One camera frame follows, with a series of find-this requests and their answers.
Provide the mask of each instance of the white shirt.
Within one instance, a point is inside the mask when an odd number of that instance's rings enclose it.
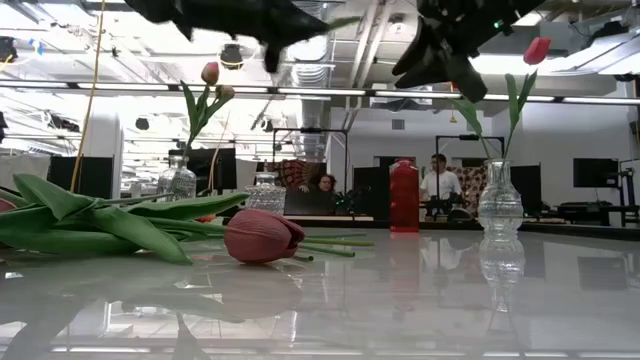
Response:
[[[427,196],[436,196],[436,172],[431,171],[427,174],[427,176],[422,179],[422,184],[420,184],[420,189],[427,191]],[[451,171],[445,171],[440,174],[440,199],[448,199],[450,193],[462,193],[462,188],[460,187],[460,181],[456,174]]]

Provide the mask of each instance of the glass vase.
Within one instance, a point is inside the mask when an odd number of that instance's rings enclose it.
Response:
[[[480,195],[478,222],[484,228],[485,239],[515,240],[522,225],[522,200],[511,184],[508,160],[487,160],[487,186]]]
[[[187,169],[189,157],[169,156],[169,168],[160,174],[158,194],[173,194],[158,202],[192,199],[196,197],[196,174]]]
[[[276,185],[277,176],[278,174],[273,172],[256,173],[256,185],[245,188],[249,193],[249,197],[245,202],[247,209],[267,210],[278,215],[284,215],[287,190]]]

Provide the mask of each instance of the tulip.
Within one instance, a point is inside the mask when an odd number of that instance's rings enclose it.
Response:
[[[13,205],[12,203],[8,202],[7,200],[0,199],[0,213],[13,210],[15,208],[16,206]]]
[[[224,234],[229,255],[247,264],[292,257],[302,240],[304,232],[298,225],[274,213],[254,209],[237,213]]]
[[[220,76],[220,67],[217,62],[208,63],[202,69],[202,74],[200,77],[202,81],[207,83],[207,85],[215,85],[218,83],[218,77]]]
[[[529,65],[540,64],[549,53],[549,46],[551,45],[550,38],[535,38],[529,45],[529,48],[524,53],[524,62]]]

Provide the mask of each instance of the glass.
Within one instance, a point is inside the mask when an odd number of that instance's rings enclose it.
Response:
[[[256,173],[256,185],[245,188],[249,193],[245,203],[247,209],[267,210],[284,215],[287,191],[283,187],[276,186],[277,176],[278,174],[273,172]]]
[[[389,167],[391,174],[391,231],[420,231],[420,186],[413,161],[399,159]]]
[[[187,169],[188,162],[187,156],[169,156],[169,168],[163,171],[158,179],[158,194],[173,195],[158,199],[158,202],[196,197],[196,174]]]
[[[511,184],[510,162],[487,160],[485,165],[489,178],[478,205],[478,221],[484,228],[485,239],[517,239],[524,210],[520,194]]]

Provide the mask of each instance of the red vase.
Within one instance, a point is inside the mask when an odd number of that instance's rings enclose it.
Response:
[[[398,159],[389,167],[391,178],[391,231],[420,231],[418,169],[413,161]]]

